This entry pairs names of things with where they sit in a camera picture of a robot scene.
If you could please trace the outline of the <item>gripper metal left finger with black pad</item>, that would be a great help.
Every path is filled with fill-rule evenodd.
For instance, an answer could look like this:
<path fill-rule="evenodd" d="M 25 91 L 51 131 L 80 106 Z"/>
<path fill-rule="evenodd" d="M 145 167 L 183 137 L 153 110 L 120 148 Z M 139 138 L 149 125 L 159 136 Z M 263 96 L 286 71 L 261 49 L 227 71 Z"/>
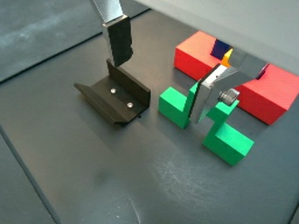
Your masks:
<path fill-rule="evenodd" d="M 89 0 L 89 3 L 103 21 L 109 58 L 119 67 L 133 55 L 129 16 L 124 14 L 119 0 Z"/>

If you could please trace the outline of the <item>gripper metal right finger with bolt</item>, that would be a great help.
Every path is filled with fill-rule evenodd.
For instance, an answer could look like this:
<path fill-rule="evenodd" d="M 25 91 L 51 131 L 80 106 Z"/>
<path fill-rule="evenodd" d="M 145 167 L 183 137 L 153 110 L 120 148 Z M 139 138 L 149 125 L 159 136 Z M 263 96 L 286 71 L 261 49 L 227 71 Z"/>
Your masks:
<path fill-rule="evenodd" d="M 233 49 L 228 59 L 229 67 L 216 65 L 200 79 L 191 105 L 189 118 L 197 123 L 209 109 L 223 102 L 228 106 L 235 102 L 240 84 L 252 81 L 267 64 L 264 60 L 240 49 Z"/>

